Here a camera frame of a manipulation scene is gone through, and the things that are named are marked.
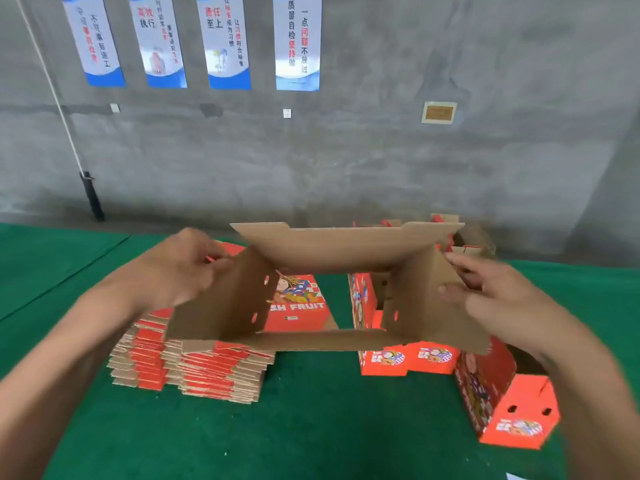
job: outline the green tablecloth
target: green tablecloth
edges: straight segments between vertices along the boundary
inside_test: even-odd
[[[0,375],[73,303],[160,236],[0,226]],[[587,322],[640,392],[640,271],[516,262]],[[341,327],[345,275],[317,276]],[[100,372],[50,479],[562,478],[560,438],[542,451],[481,445],[453,377],[361,377],[354,352],[279,353],[250,406],[117,387]]]

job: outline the gray wall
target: gray wall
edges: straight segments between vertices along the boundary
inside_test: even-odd
[[[195,0],[174,0],[189,88],[172,90],[147,87],[127,0],[105,0],[123,89],[87,85],[60,0],[23,1],[108,222],[441,211],[507,255],[640,266],[640,0],[323,0],[318,93],[275,90],[271,0],[244,0],[251,92],[209,88]],[[0,212],[87,223],[15,0],[0,36]],[[420,124],[426,100],[457,102],[455,123]]]

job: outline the blue and white poster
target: blue and white poster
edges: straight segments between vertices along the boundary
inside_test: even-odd
[[[198,14],[213,89],[251,89],[243,0],[198,0]]]
[[[273,0],[276,88],[320,90],[322,0]]]
[[[62,0],[91,86],[123,88],[124,76],[102,0]]]
[[[151,88],[186,88],[172,0],[129,0]]]

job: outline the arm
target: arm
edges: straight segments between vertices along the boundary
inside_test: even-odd
[[[207,256],[218,259],[205,264]],[[206,234],[169,237],[76,301],[0,382],[0,478],[43,475],[67,424],[122,334],[145,311],[179,305],[231,263]]]
[[[578,319],[511,266],[447,255],[471,290],[440,290],[489,333],[535,357],[554,385],[575,478],[636,478],[640,415],[620,368]]]

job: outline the forearm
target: forearm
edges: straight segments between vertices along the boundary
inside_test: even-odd
[[[38,478],[137,310],[105,288],[82,296],[0,382],[0,477]]]
[[[606,346],[581,326],[543,362],[558,398],[572,476],[635,477],[640,417]]]

